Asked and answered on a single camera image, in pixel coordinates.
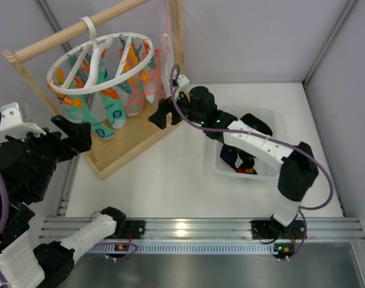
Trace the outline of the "pink sock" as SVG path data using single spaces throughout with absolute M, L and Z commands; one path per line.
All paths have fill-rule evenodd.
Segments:
M 157 106 L 160 99 L 164 98 L 165 93 L 163 90 L 162 78 L 161 78 L 161 51 L 155 49 L 152 60 L 146 66 L 148 82 L 143 83 L 143 90 L 146 99 L 153 105 Z
M 140 115 L 145 107 L 145 93 L 142 82 L 134 77 L 118 84 L 118 87 L 127 94 L 125 112 L 128 116 Z

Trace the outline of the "mint green sock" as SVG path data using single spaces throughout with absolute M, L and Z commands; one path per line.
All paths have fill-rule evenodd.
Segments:
M 77 60 L 76 57 L 68 56 L 68 60 L 71 68 L 73 68 Z M 84 59 L 82 61 L 81 70 L 86 70 L 87 68 L 89 68 L 89 63 L 86 59 Z M 56 69 L 55 75 L 56 81 L 53 81 L 55 85 L 63 85 L 63 83 L 65 82 L 65 76 L 60 68 Z M 74 76 L 70 84 L 70 88 L 83 88 L 83 86 L 84 84 L 80 78 L 80 72 L 78 71 L 76 72 L 76 75 Z M 57 92 L 56 94 L 58 102 L 60 104 L 65 104 L 65 110 L 67 112 L 69 120 L 90 123 L 91 131 L 100 139 L 109 140 L 113 138 L 114 132 L 91 113 L 83 95 L 64 95 Z
M 103 58 L 106 51 L 103 50 L 98 66 L 98 80 L 97 84 L 102 84 L 110 80 Z M 120 129 L 126 122 L 126 115 L 124 105 L 120 100 L 119 94 L 112 86 L 110 88 L 98 92 L 106 112 L 107 120 L 114 129 Z

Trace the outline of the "white round clip hanger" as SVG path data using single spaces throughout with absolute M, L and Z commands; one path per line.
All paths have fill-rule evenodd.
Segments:
M 145 35 L 131 32 L 98 37 L 92 20 L 89 17 L 84 17 L 82 20 L 89 25 L 89 41 L 70 50 L 51 66 L 47 74 L 47 85 L 54 93 L 64 95 L 98 94 L 99 91 L 113 86 L 119 94 L 125 111 L 127 94 L 118 87 L 118 84 L 131 77 L 140 80 L 142 87 L 144 82 L 149 81 L 146 66 L 154 54 L 152 41 Z M 119 40 L 122 44 L 122 49 L 118 54 L 119 64 L 116 73 L 113 77 L 109 75 L 110 80 L 107 82 L 97 84 L 101 54 L 103 50 L 109 49 L 115 40 Z M 73 68 L 71 68 L 68 56 L 75 56 L 77 59 Z M 88 61 L 89 68 L 81 70 L 84 59 Z M 56 86 L 53 82 L 56 81 L 57 68 L 60 68 L 65 76 L 65 82 L 60 86 Z M 71 89 L 70 84 L 78 71 L 84 86 L 83 88 Z

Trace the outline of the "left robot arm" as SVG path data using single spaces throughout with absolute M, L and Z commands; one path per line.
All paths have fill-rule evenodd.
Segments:
M 87 251 L 125 229 L 125 213 L 107 207 L 73 235 L 31 246 L 30 204 L 44 199 L 59 163 L 92 146 L 89 123 L 61 115 L 52 122 L 57 132 L 24 124 L 18 135 L 7 133 L 0 143 L 0 279 L 8 287 L 57 287 Z

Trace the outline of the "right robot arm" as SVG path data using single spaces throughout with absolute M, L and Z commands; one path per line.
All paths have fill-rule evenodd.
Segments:
M 167 115 L 171 116 L 172 125 L 186 121 L 202 130 L 207 138 L 229 148 L 225 159 L 235 169 L 248 169 L 252 158 L 257 158 L 278 172 L 279 202 L 264 233 L 273 239 L 289 233 L 305 194 L 319 175 L 307 143 L 289 145 L 281 142 L 272 137 L 270 127 L 257 117 L 246 114 L 238 118 L 219 109 L 214 95 L 204 86 L 194 87 L 188 94 L 174 89 L 174 95 L 162 99 L 148 120 L 165 129 Z

